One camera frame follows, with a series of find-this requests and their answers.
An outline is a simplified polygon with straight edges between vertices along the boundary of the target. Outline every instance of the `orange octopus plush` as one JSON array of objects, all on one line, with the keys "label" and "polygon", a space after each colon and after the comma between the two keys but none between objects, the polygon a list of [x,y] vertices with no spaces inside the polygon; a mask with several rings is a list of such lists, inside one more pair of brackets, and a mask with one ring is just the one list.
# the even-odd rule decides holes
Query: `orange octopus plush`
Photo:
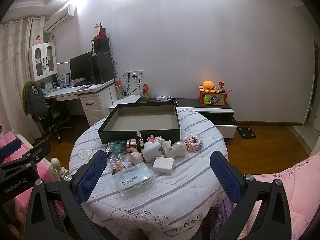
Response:
[{"label": "orange octopus plush", "polygon": [[214,84],[207,80],[203,82],[203,85],[199,87],[201,92],[206,92],[206,93],[217,93],[218,90],[217,88],[214,86]]}]

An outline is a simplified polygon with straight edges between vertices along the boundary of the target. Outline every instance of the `white box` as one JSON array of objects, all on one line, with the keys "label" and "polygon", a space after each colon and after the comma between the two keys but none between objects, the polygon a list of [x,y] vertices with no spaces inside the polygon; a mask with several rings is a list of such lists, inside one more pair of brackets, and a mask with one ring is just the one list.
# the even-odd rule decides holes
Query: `white box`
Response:
[{"label": "white box", "polygon": [[155,172],[171,174],[173,169],[173,162],[174,159],[172,158],[157,157],[152,169]]}]

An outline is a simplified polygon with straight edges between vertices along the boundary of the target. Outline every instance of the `round table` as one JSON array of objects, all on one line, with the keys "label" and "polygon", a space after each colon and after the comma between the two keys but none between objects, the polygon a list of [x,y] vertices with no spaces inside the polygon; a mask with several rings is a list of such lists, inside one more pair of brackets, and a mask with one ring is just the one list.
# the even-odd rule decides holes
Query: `round table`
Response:
[{"label": "round table", "polygon": [[[141,228],[152,240],[190,239],[210,207],[218,206],[225,193],[210,168],[210,155],[228,152],[219,130],[204,116],[177,107],[181,140],[191,135],[203,142],[202,149],[176,157],[172,174],[155,172],[156,183],[148,190],[125,199],[118,192],[109,166],[104,170],[89,200],[82,207],[90,220],[120,240]],[[97,122],[76,141],[70,157],[70,174],[86,164],[97,150],[106,150]]]}]

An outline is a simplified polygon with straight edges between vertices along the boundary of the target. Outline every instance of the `blue gripper pad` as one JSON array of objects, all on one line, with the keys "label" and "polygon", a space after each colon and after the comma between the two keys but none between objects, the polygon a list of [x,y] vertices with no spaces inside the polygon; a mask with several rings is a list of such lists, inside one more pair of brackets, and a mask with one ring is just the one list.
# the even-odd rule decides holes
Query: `blue gripper pad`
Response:
[{"label": "blue gripper pad", "polygon": [[11,154],[21,148],[21,141],[20,139],[15,139],[12,142],[8,143],[7,145],[0,148],[0,157],[1,158],[8,158]]},{"label": "blue gripper pad", "polygon": [[99,150],[87,164],[82,165],[75,173],[74,183],[76,186],[76,200],[79,204],[86,202],[89,199],[94,187],[107,166],[107,162],[107,154],[104,151]]},{"label": "blue gripper pad", "polygon": [[211,154],[210,166],[230,201],[240,203],[243,189],[245,189],[243,175],[240,171],[231,165],[219,151]]}]

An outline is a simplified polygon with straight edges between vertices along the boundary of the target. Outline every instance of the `metal screw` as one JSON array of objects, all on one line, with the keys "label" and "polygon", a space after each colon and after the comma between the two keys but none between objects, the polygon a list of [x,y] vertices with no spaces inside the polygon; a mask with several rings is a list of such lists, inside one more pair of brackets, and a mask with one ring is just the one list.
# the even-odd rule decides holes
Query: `metal screw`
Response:
[{"label": "metal screw", "polygon": [[253,181],[253,180],[254,180],[254,176],[252,176],[251,174],[246,175],[245,178],[246,178],[248,181]]},{"label": "metal screw", "polygon": [[42,179],[37,179],[36,180],[36,185],[40,185],[42,183]]},{"label": "metal screw", "polygon": [[275,183],[276,183],[277,185],[282,185],[282,181],[279,180],[279,179],[276,179]]},{"label": "metal screw", "polygon": [[72,175],[67,175],[63,178],[65,181],[70,181],[72,180]]}]

